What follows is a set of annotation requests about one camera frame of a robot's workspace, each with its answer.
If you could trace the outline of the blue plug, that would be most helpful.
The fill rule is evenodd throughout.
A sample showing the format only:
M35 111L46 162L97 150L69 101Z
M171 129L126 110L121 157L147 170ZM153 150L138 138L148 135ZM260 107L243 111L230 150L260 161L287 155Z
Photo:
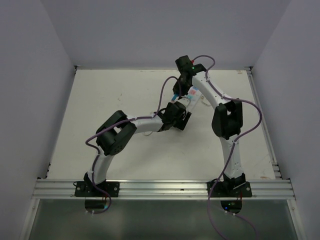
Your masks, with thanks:
M178 99L179 96L180 96L179 94L174 94L173 97L172 97L172 99L171 99L171 101L172 101L172 102L176 101L176 99Z

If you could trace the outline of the white plug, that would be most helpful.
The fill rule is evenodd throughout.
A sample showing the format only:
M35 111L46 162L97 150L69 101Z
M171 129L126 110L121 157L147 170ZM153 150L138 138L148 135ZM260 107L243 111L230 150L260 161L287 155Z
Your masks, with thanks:
M209 102L205 99L204 96L201 97L201 103L204 104L205 106L210 106Z

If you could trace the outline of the white power strip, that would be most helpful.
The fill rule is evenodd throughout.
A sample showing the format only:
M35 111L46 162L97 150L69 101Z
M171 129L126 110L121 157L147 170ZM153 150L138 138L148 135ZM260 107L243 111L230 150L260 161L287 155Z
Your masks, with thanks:
M201 98L201 92L199 91L198 88L192 86L186 97L189 99L189 104L187 105L186 110L188 112L192 112L193 108L197 105L199 99Z

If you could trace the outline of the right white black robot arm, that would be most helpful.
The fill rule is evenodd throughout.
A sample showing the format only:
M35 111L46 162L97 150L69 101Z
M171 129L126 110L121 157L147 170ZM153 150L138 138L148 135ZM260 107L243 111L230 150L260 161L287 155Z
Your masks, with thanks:
M208 100L214 113L211 127L214 134L219 137L224 157L222 170L223 181L218 179L209 182L211 196L235 196L241 186L246 183L246 177L241 164L240 147L236 138L240 136L243 127L243 105L237 99L225 94L211 80L208 70L202 64L194 62L185 55L175 60L180 72L179 83L173 90L182 90L186 95L191 87L195 87Z

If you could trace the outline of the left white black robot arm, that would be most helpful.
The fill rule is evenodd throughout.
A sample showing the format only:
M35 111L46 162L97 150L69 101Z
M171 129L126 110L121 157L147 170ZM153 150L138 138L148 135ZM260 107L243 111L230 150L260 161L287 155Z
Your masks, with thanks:
M183 131L191 111L180 102L168 103L151 115L133 117L123 111L116 111L90 137L85 144L97 150L90 170L84 175L86 190L92 196L103 193L107 171L115 155L119 154L133 135L145 132L163 132L174 127Z

